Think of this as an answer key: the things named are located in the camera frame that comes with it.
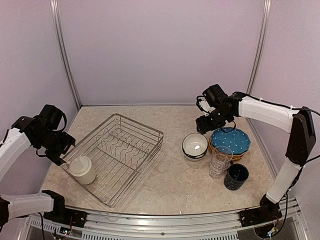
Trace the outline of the dark teal striped bowl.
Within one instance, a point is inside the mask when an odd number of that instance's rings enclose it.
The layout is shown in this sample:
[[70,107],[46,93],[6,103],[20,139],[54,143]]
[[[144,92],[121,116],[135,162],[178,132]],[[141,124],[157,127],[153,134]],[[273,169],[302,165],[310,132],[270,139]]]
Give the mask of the dark teal striped bowl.
[[208,151],[208,140],[200,133],[191,133],[182,141],[182,152],[192,162],[200,161]]

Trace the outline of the clear glass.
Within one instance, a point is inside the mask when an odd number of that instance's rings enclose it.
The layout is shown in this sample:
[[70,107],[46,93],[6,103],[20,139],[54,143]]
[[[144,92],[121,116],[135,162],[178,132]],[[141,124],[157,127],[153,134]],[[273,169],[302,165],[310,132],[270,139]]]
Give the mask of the clear glass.
[[226,170],[233,159],[233,151],[227,146],[217,146],[212,151],[210,165],[219,171]]
[[229,161],[211,161],[209,164],[209,176],[219,179],[229,168]]

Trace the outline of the blue dotted plate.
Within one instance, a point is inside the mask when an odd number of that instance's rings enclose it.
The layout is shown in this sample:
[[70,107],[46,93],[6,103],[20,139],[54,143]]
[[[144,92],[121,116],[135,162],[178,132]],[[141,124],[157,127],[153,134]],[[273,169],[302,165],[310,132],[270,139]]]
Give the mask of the blue dotted plate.
[[251,140],[241,129],[222,127],[213,131],[211,143],[214,147],[225,146],[232,150],[234,155],[241,155],[249,150]]

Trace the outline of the dark blue mug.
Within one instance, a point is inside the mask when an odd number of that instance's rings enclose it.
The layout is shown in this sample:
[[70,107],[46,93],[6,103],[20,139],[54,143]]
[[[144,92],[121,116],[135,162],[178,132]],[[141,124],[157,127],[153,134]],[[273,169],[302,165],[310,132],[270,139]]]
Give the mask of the dark blue mug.
[[249,178],[249,170],[242,164],[231,163],[226,171],[223,183],[231,191],[239,190]]

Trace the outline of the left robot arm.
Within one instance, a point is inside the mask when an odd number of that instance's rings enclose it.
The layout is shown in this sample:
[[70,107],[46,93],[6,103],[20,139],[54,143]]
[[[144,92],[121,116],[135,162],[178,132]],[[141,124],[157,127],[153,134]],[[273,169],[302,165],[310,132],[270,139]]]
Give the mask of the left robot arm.
[[[50,104],[38,115],[18,118],[0,142],[0,177],[3,179],[17,162],[28,160],[31,149],[36,151],[37,157],[46,158],[57,166],[65,164],[62,156],[76,145],[76,140],[64,128],[59,128],[61,122],[67,122],[66,114]],[[52,190],[0,196],[2,226],[10,220],[37,213],[54,217],[61,223],[70,218],[64,197]]]

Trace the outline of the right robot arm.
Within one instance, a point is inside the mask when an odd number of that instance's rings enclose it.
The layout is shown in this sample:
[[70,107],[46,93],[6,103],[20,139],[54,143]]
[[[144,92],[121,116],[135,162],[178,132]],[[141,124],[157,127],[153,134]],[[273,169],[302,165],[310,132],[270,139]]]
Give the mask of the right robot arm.
[[310,157],[317,141],[313,115],[319,115],[319,112],[306,106],[270,102],[240,91],[227,95],[219,84],[209,86],[198,95],[196,105],[204,112],[195,121],[200,134],[221,129],[240,117],[275,127],[270,140],[273,144],[279,143],[276,137],[280,131],[287,134],[287,143],[281,144],[283,163],[274,182],[257,207],[239,212],[243,227],[280,219],[280,201],[288,196],[305,165],[319,158],[318,155]]

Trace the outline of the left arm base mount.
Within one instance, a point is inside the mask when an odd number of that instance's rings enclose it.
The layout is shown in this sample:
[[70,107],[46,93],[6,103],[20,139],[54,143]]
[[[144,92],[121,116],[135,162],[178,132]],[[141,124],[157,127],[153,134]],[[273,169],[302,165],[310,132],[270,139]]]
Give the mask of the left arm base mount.
[[87,216],[88,213],[85,211],[70,208],[65,208],[62,213],[51,211],[45,212],[43,215],[46,220],[50,220],[63,225],[68,225],[70,227],[79,228],[84,228]]

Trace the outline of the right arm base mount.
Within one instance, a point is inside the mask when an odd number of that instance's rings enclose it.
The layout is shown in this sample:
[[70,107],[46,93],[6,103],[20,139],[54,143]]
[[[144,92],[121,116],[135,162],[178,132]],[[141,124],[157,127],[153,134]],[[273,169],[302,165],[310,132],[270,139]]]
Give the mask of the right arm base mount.
[[278,220],[282,217],[280,210],[274,210],[271,213],[268,210],[257,208],[246,208],[239,212],[240,223],[242,227],[259,225],[262,223]]

